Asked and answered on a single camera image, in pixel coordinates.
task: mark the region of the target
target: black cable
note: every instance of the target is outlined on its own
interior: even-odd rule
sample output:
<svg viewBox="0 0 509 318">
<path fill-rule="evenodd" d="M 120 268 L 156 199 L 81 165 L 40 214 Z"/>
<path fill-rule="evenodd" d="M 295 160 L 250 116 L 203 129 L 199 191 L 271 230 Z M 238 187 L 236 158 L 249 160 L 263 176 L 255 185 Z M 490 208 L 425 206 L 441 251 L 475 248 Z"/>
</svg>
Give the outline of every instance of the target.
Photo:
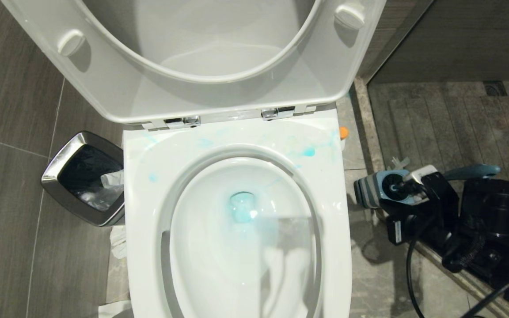
<svg viewBox="0 0 509 318">
<path fill-rule="evenodd" d="M 412 253 L 414 252 L 414 248 L 416 247 L 416 243 L 420 238 L 420 235 L 424 233 L 424 231 L 428 228 L 428 226 L 435 219 L 435 215 L 432 215 L 428 221 L 422 226 L 420 230 L 414 235 L 412 240 L 410 241 L 410 247 L 408 247 L 408 256 L 406 257 L 406 282 L 408 283 L 408 293 L 410 294 L 410 300 L 412 300 L 412 306 L 416 310 L 419 318 L 425 318 L 424 314 L 422 314 L 422 310 L 418 305 L 418 301 L 416 300 L 416 295 L 414 294 L 414 286 L 412 282 Z"/>
<path fill-rule="evenodd" d="M 466 314 L 463 314 L 461 318 L 472 318 L 475 317 L 474 315 L 479 312 L 481 309 L 483 309 L 486 305 L 488 305 L 490 302 L 495 300 L 500 294 L 505 292 L 509 288 L 509 283 L 502 286 L 502 288 L 497 289 L 493 292 L 491 292 L 488 296 L 486 296 L 483 300 L 481 300 L 476 306 L 471 308 L 471 310 L 467 311 Z"/>
</svg>

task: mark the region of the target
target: shower drain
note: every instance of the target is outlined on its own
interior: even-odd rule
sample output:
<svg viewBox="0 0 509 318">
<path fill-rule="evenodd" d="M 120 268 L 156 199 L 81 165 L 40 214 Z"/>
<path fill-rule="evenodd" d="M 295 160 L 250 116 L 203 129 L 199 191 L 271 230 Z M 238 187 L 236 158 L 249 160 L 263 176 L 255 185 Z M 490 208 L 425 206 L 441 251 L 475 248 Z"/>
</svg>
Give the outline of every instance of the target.
<svg viewBox="0 0 509 318">
<path fill-rule="evenodd" d="M 487 96 L 508 96 L 504 84 L 499 80 L 483 81 Z"/>
</svg>

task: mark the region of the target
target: toilet bowl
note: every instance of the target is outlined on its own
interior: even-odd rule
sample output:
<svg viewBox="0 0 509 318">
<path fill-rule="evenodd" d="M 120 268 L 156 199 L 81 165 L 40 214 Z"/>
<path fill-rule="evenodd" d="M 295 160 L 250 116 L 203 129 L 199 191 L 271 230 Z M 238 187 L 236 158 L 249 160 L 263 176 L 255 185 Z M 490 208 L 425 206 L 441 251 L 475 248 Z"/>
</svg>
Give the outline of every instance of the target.
<svg viewBox="0 0 509 318">
<path fill-rule="evenodd" d="M 128 125 L 136 318 L 348 316 L 334 102 L 384 0 L 4 4 L 101 115 Z"/>
</svg>

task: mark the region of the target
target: gray tile floor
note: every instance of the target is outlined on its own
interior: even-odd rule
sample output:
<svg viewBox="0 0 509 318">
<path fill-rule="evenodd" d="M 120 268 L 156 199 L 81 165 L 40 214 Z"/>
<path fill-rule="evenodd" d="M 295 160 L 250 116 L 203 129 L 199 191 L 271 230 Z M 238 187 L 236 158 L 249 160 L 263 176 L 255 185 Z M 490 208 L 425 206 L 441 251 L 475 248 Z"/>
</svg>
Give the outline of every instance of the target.
<svg viewBox="0 0 509 318">
<path fill-rule="evenodd" d="M 338 101 L 337 106 L 341 124 L 356 121 L 348 98 Z M 360 143 L 349 143 L 346 151 L 348 148 L 362 152 Z M 384 224 L 370 210 L 355 204 L 352 184 L 366 175 L 367 170 L 361 165 L 345 166 L 353 262 L 349 317 L 415 318 L 406 287 L 407 246 L 394 247 L 388 241 Z M 419 253 L 412 258 L 412 276 L 416 297 L 426 317 L 459 317 L 469 310 L 468 293 Z M 483 316 L 494 317 L 487 310 Z"/>
<path fill-rule="evenodd" d="M 105 303 L 109 230 L 91 227 L 40 186 L 80 130 L 121 143 L 65 83 L 0 2 L 0 317 L 96 317 Z"/>
<path fill-rule="evenodd" d="M 499 165 L 509 180 L 508 96 L 489 97 L 482 82 L 369 85 L 378 139 L 388 166 L 410 158 L 410 170 L 441 171 L 475 163 Z M 462 183 L 452 183 L 462 192 Z"/>
</svg>

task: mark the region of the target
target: shower floor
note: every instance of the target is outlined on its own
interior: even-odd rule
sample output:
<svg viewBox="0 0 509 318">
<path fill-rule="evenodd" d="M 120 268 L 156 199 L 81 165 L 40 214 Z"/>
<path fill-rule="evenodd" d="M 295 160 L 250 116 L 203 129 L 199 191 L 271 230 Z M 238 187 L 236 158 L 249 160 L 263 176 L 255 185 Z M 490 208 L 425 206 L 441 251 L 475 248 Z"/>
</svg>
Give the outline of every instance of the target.
<svg viewBox="0 0 509 318">
<path fill-rule="evenodd" d="M 448 171 L 499 165 L 509 181 L 507 96 L 487 96 L 482 82 L 370 84 L 368 92 L 386 167 L 410 158 L 409 170 L 432 164 Z M 452 182 L 462 192 L 462 182 Z"/>
</svg>

